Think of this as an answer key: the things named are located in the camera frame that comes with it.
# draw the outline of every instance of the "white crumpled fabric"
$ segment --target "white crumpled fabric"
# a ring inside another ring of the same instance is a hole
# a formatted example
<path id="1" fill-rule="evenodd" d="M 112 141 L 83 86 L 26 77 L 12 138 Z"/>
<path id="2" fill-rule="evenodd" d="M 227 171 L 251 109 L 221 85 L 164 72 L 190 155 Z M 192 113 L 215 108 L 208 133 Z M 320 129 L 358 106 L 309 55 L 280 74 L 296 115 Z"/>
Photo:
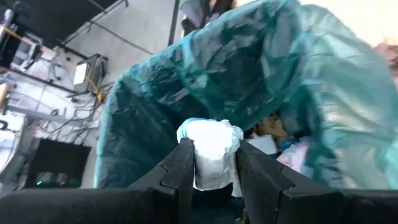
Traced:
<path id="1" fill-rule="evenodd" d="M 305 156 L 307 155 L 308 148 L 311 146 L 311 137 L 302 137 L 296 144 L 291 145 L 285 149 L 277 160 L 285 166 L 293 170 L 307 175 L 307 166 L 305 165 Z"/>
<path id="2" fill-rule="evenodd" d="M 198 190 L 214 190 L 233 183 L 232 196 L 241 197 L 235 152 L 243 131 L 228 120 L 190 118 L 177 130 L 177 141 L 189 138 L 195 146 L 195 179 Z"/>

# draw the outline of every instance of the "metal pole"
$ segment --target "metal pole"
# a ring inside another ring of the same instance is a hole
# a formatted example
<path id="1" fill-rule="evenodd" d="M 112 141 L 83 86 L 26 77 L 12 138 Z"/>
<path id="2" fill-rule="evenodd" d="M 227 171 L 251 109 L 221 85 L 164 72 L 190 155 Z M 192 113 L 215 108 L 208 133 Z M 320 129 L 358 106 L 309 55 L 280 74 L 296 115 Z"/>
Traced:
<path id="1" fill-rule="evenodd" d="M 180 0 L 175 0 L 174 1 L 173 17 L 172 17 L 172 25 L 170 27 L 169 46 L 174 43 L 175 27 L 177 26 L 178 7 L 179 6 L 180 6 Z"/>
<path id="2" fill-rule="evenodd" d="M 127 0 L 120 0 L 120 1 L 116 2 L 115 4 L 113 4 L 111 7 L 107 8 L 106 11 L 107 11 L 107 12 L 111 12 L 113 9 L 116 9 L 116 7 L 118 7 L 118 6 L 119 6 L 120 4 L 122 4 L 123 2 L 126 4 L 126 7 L 128 7 L 128 2 L 127 2 Z M 95 18 L 95 20 L 94 20 L 93 22 L 96 22 L 96 21 L 100 20 L 104 15 L 105 15 L 105 13 L 102 14 L 101 16 L 98 16 L 97 18 Z M 83 29 L 79 30 L 78 32 L 76 32 L 75 35 L 74 35 L 73 37 L 69 38 L 68 40 L 66 40 L 64 44 L 68 44 L 68 43 L 71 42 L 74 38 L 76 38 L 77 36 L 79 36 L 84 30 L 87 30 L 87 29 L 89 29 L 90 27 L 91 27 L 91 23 L 90 23 L 90 25 L 88 25 L 88 26 L 86 26 L 85 28 L 83 28 Z"/>
<path id="3" fill-rule="evenodd" d="M 66 51 L 69 51 L 69 52 L 81 57 L 84 60 L 88 59 L 88 57 L 86 55 L 80 53 L 79 51 L 77 51 L 75 49 L 72 49 L 72 48 L 66 46 L 65 44 L 61 43 L 59 40 L 49 40 L 49 42 L 52 42 L 53 44 L 63 48 Z"/>
<path id="4" fill-rule="evenodd" d="M 125 39 L 125 38 L 123 38 L 123 37 L 121 37 L 119 35 L 117 35 L 117 33 L 111 31 L 110 29 L 106 28 L 105 26 L 102 26 L 101 24 L 99 24 L 97 22 L 94 22 L 94 21 L 91 21 L 91 20 L 88 21 L 88 22 L 91 23 L 91 24 L 94 24 L 94 25 L 98 26 L 99 28 L 105 30 L 106 32 L 114 35 L 116 38 L 118 38 L 119 40 L 125 42 L 126 44 L 128 44 L 128 45 L 130 45 L 132 47 L 135 47 L 135 48 L 137 48 L 137 49 L 139 49 L 139 50 L 141 50 L 141 51 L 143 51 L 143 52 L 145 52 L 145 53 L 147 53 L 149 55 L 153 55 L 154 54 L 154 53 L 150 52 L 149 50 L 147 50 L 147 49 L 145 49 L 143 47 L 140 47 L 140 46 L 138 46 L 136 44 L 133 44 L 132 42 L 128 41 L 127 39 Z"/>
<path id="5" fill-rule="evenodd" d="M 92 5 L 94 5 L 95 7 L 97 7 L 98 9 L 100 9 L 103 13 L 107 14 L 107 12 L 105 11 L 104 7 L 102 7 L 100 4 L 98 4 L 96 1 L 94 0 L 87 0 L 90 3 L 92 3 Z"/>
<path id="6" fill-rule="evenodd" d="M 33 76 L 33 75 L 29 75 L 29 74 L 24 73 L 24 72 L 22 72 L 22 71 L 18 71 L 18 70 L 14 70 L 14 69 L 9 69 L 9 71 L 10 71 L 10 72 L 14 72 L 15 74 L 20 75 L 20 76 L 22 76 L 22 77 L 30 78 L 30 79 L 32 79 L 32 80 L 38 81 L 38 82 L 40 82 L 40 83 L 43 83 L 43 84 L 46 84 L 46 85 L 49 85 L 49 86 L 52 86 L 52 87 L 54 87 L 54 88 L 58 88 L 58 89 L 60 89 L 60 90 L 63 90 L 63 91 L 65 91 L 65 92 L 68 92 L 68 93 L 71 93 L 71 94 L 77 94 L 77 93 L 78 93 L 78 92 L 75 91 L 75 90 L 70 90 L 70 89 L 65 88 L 65 87 L 63 87 L 63 86 L 60 86 L 60 85 L 57 85 L 57 84 L 48 82 L 47 80 L 43 80 L 43 79 L 41 79 L 41 78 L 37 78 L 37 77 L 35 77 L 35 76 Z"/>

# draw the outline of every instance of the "trash bin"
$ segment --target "trash bin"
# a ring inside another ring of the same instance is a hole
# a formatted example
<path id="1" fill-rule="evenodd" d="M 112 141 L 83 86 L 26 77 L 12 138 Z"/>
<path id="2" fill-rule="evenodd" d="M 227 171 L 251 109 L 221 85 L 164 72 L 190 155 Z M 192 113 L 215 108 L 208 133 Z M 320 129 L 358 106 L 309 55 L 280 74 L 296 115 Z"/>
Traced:
<path id="1" fill-rule="evenodd" d="M 330 11 L 255 1 L 120 77 L 101 123 L 95 185 L 124 188 L 145 175 L 177 146 L 185 119 L 228 119 L 245 130 L 279 111 L 288 133 L 314 138 L 306 157 L 314 181 L 396 189 L 397 108 L 387 63 Z M 215 210 L 232 214 L 210 205 L 193 212 Z"/>

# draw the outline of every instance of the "metal frame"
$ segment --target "metal frame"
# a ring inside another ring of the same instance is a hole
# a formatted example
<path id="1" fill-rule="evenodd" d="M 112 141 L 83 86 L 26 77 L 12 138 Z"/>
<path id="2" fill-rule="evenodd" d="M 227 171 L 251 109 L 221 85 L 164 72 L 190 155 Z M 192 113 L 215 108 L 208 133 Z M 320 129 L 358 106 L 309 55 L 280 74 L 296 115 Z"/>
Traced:
<path id="1" fill-rule="evenodd" d="M 119 6 L 120 4 L 122 4 L 122 3 L 125 3 L 126 7 L 129 6 L 128 0 L 120 0 L 119 2 L 113 4 L 111 7 L 109 7 L 108 10 L 105 10 L 106 13 L 103 12 L 104 14 L 98 16 L 95 20 L 90 20 L 90 21 L 91 21 L 91 22 L 97 22 L 97 21 L 100 20 L 104 15 L 106 15 L 106 14 L 109 13 L 109 12 L 111 12 L 113 9 L 116 9 L 116 7 L 118 7 L 118 6 Z M 63 44 L 68 44 L 68 43 L 71 42 L 74 38 L 76 38 L 77 36 L 79 36 L 84 30 L 87 30 L 87 29 L 88 29 L 87 32 L 89 32 L 90 29 L 91 29 L 91 25 L 92 25 L 92 24 L 90 23 L 90 25 L 88 25 L 88 26 L 82 28 L 82 29 L 79 30 L 78 32 L 75 32 L 75 35 L 72 36 L 71 38 L 69 38 L 68 40 L 66 40 Z"/>
<path id="2" fill-rule="evenodd" d="M 32 80 L 38 81 L 38 82 L 40 82 L 40 83 L 43 83 L 43 84 L 46 84 L 46 85 L 49 85 L 49 86 L 52 86 L 52 87 L 54 87 L 54 88 L 58 88 L 58 89 L 60 89 L 60 90 L 63 90 L 63 91 L 65 91 L 65 92 L 68 92 L 68 93 L 71 93 L 71 94 L 79 94 L 79 93 L 78 93 L 77 91 L 75 91 L 75 90 L 68 89 L 68 88 L 66 88 L 66 87 L 63 87 L 63 86 L 54 84 L 54 83 L 49 82 L 49 81 L 47 81 L 47 80 L 43 80 L 43 79 L 41 79 L 41 78 L 37 78 L 37 77 L 35 77 L 35 76 L 33 76 L 33 75 L 29 75 L 28 73 L 25 73 L 25 72 L 22 72 L 22 71 L 18 71 L 18 70 L 14 70 L 14 69 L 9 69 L 9 71 L 10 71 L 10 72 L 13 72 L 13 73 L 15 73 L 15 74 L 17 74 L 17 75 L 20 75 L 20 76 L 22 76 L 22 77 L 30 78 L 30 79 L 32 79 Z"/>
<path id="3" fill-rule="evenodd" d="M 98 9 L 100 9 L 103 13 L 107 14 L 106 9 L 104 9 L 104 7 L 102 7 L 98 2 L 94 1 L 94 0 L 87 0 L 90 3 L 92 3 L 92 5 L 94 5 L 95 7 L 97 7 Z"/>
<path id="4" fill-rule="evenodd" d="M 29 159 L 32 152 L 34 152 L 38 147 L 38 141 L 34 141 L 36 139 L 34 135 L 40 120 L 44 119 L 58 123 L 68 123 L 68 125 L 78 127 L 78 129 L 81 129 L 83 126 L 82 121 L 73 121 L 61 116 L 43 114 L 17 106 L 8 105 L 5 106 L 3 110 L 11 110 L 14 112 L 23 113 L 26 114 L 26 116 L 24 118 L 24 123 L 22 125 L 16 151 L 5 168 L 0 172 L 0 183 L 2 183 L 2 187 L 0 187 L 0 196 L 11 193 L 14 188 L 17 187 L 18 180 L 14 179 L 15 176 L 21 169 L 23 169 L 25 162 Z M 85 129 L 98 128 L 99 124 L 99 121 L 93 121 L 91 125 Z"/>
<path id="5" fill-rule="evenodd" d="M 173 16 L 172 16 L 172 24 L 170 27 L 170 34 L 169 34 L 169 46 L 174 43 L 174 35 L 175 35 L 175 28 L 177 26 L 177 18 L 178 18 L 178 8 L 180 6 L 180 0 L 174 1 L 174 9 L 173 9 Z"/>
<path id="6" fill-rule="evenodd" d="M 88 59 L 87 55 L 85 55 L 73 48 L 66 46 L 65 44 L 61 43 L 59 40 L 48 40 L 48 41 L 52 42 L 56 46 L 62 48 L 65 51 L 65 53 L 71 52 L 72 54 L 77 55 L 77 56 L 81 57 L 82 59 Z"/>
<path id="7" fill-rule="evenodd" d="M 141 50 L 141 51 L 143 51 L 143 52 L 145 52 L 145 53 L 147 53 L 147 54 L 149 54 L 149 55 L 153 55 L 153 54 L 154 54 L 154 53 L 150 52 L 149 50 L 147 50 L 147 49 L 145 49 L 145 48 L 143 48 L 143 47 L 138 46 L 137 44 L 134 44 L 134 43 L 128 41 L 128 40 L 125 39 L 124 37 L 121 37 L 121 36 L 118 35 L 117 33 L 111 31 L 110 29 L 106 28 L 105 26 L 102 26 L 101 24 L 99 24 L 99 23 L 97 23 L 97 22 L 94 22 L 94 21 L 91 21 L 91 20 L 88 21 L 88 22 L 91 24 L 90 26 L 92 26 L 92 25 L 98 26 L 99 28 L 105 30 L 107 33 L 113 35 L 114 37 L 116 37 L 117 39 L 119 39 L 119 40 L 123 41 L 124 43 L 130 45 L 131 47 L 134 47 L 134 48 L 136 48 L 136 49 L 138 49 L 138 50 Z"/>

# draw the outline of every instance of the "trash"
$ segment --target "trash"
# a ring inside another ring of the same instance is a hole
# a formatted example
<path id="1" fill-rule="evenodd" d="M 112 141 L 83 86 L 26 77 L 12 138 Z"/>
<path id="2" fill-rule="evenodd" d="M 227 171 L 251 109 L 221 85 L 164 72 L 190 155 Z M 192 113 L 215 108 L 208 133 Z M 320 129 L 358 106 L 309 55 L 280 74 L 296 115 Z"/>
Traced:
<path id="1" fill-rule="evenodd" d="M 148 173 L 188 118 L 247 130 L 278 111 L 286 133 L 313 136 L 305 164 L 315 181 L 398 189 L 397 108 L 385 60 L 330 11 L 254 1 L 120 77 L 101 120 L 95 187 Z"/>
<path id="2" fill-rule="evenodd" d="M 254 134 L 253 139 L 248 139 L 246 141 L 267 155 L 275 154 L 278 151 L 274 139 L 269 134 L 261 137 Z"/>
<path id="3" fill-rule="evenodd" d="M 177 141 L 189 138 L 195 145 L 195 178 L 198 190 L 221 189 L 233 183 L 232 196 L 241 197 L 235 152 L 243 131 L 228 120 L 190 118 L 177 130 Z"/>
<path id="4" fill-rule="evenodd" d="M 281 140 L 287 139 L 289 137 L 286 131 L 283 129 L 282 123 L 277 115 L 264 118 L 261 123 L 256 125 L 254 132 L 258 136 L 270 134 L 276 143 L 279 143 Z"/>
<path id="5" fill-rule="evenodd" d="M 304 174 L 306 173 L 305 155 L 311 145 L 311 137 L 302 137 L 296 144 L 291 145 L 278 157 L 278 161 L 293 170 Z"/>
<path id="6" fill-rule="evenodd" d="M 290 140 L 283 140 L 279 142 L 279 148 L 283 151 L 285 149 L 288 149 L 291 145 L 298 143 L 296 139 L 290 139 Z"/>

